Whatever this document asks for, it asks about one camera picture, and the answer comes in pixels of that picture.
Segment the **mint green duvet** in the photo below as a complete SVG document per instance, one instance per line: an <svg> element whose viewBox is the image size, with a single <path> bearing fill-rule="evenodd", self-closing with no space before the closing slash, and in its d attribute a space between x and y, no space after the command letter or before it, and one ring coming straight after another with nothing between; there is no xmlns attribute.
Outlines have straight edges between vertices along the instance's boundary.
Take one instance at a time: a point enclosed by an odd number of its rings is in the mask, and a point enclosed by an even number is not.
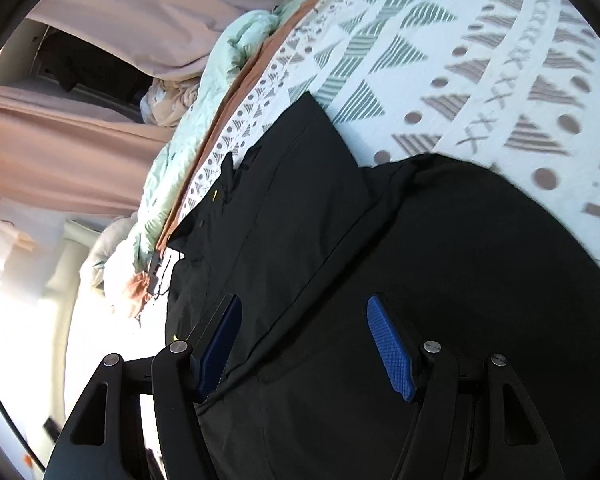
<svg viewBox="0 0 600 480"><path fill-rule="evenodd" d="M134 226L104 263L104 289L108 295L148 269L163 228L176 208L186 174L204 146L221 102L265 40L281 29L305 1L286 0L272 11L249 11L222 32L201 74L196 96L186 99L186 107L175 114L172 139L151 164Z"/></svg>

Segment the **orange crumpled cloth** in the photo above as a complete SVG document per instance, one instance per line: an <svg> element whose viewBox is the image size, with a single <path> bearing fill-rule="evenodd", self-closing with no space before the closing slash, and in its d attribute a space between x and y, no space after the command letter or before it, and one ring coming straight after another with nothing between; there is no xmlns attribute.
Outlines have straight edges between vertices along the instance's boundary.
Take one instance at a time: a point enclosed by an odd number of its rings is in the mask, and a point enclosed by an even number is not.
<svg viewBox="0 0 600 480"><path fill-rule="evenodd" d="M137 323L140 323L146 304L155 297L158 287L156 274L140 272L135 274L126 284L123 299L125 312Z"/></svg>

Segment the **grey white pillow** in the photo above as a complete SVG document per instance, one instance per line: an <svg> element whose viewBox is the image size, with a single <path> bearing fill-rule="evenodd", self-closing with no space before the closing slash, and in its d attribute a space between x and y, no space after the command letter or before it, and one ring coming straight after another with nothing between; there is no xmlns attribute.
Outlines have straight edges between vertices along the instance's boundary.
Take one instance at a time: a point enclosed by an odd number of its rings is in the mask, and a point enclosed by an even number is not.
<svg viewBox="0 0 600 480"><path fill-rule="evenodd" d="M80 280L83 285L94 288L104 287L105 264L118 245L129 235L137 222L136 214L120 217L110 223L99 234L94 245L80 267Z"/></svg>

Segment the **black power adapter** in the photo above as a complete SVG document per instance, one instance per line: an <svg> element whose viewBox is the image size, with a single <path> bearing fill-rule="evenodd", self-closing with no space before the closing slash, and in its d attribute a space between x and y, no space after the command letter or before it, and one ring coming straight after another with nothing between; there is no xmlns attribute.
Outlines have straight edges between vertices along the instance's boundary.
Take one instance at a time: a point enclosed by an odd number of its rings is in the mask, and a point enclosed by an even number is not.
<svg viewBox="0 0 600 480"><path fill-rule="evenodd" d="M157 270L159 269L161 263L161 255L160 252L153 252L151 255L150 263L148 266L148 276L149 281L155 281L157 278Z"/></svg>

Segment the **beige clothes pile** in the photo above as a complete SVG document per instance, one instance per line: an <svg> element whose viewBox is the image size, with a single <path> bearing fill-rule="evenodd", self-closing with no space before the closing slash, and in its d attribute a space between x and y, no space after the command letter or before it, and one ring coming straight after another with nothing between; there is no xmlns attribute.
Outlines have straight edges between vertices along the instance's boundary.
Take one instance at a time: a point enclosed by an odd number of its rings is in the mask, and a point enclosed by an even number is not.
<svg viewBox="0 0 600 480"><path fill-rule="evenodd" d="M155 78L140 100L140 114L145 124L174 128L195 103L200 76L183 81Z"/></svg>

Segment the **cream padded headboard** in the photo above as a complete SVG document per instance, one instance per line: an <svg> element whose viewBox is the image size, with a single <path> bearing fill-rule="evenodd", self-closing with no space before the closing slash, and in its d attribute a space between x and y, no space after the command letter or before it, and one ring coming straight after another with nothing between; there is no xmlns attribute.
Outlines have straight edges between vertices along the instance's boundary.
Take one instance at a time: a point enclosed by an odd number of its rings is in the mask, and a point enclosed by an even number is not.
<svg viewBox="0 0 600 480"><path fill-rule="evenodd" d="M76 220L67 220L62 232L60 252L42 299L55 309L50 336L50 372L53 404L64 406L65 371L69 330L80 290L80 269L99 238L100 232Z"/></svg>

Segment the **left pink curtain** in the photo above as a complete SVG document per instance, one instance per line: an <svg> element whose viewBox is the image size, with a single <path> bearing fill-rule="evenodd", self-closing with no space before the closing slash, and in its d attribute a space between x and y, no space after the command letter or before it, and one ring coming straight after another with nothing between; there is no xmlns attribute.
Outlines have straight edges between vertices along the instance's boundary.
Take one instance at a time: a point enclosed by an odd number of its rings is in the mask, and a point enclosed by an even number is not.
<svg viewBox="0 0 600 480"><path fill-rule="evenodd" d="M0 86L0 197L72 214L128 216L172 134L110 108Z"/></svg>

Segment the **large black jacket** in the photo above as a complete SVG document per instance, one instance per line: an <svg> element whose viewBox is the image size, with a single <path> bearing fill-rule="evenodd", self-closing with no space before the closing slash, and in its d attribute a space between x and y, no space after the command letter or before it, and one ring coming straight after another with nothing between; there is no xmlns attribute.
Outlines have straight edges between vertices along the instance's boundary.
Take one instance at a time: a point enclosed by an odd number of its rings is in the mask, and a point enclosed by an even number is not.
<svg viewBox="0 0 600 480"><path fill-rule="evenodd" d="M222 479L395 479L413 409L366 318L507 363L564 468L600 479L600 267L542 206L440 155L358 166L309 94L230 158L169 243L166 338L237 295L242 325L197 410Z"/></svg>

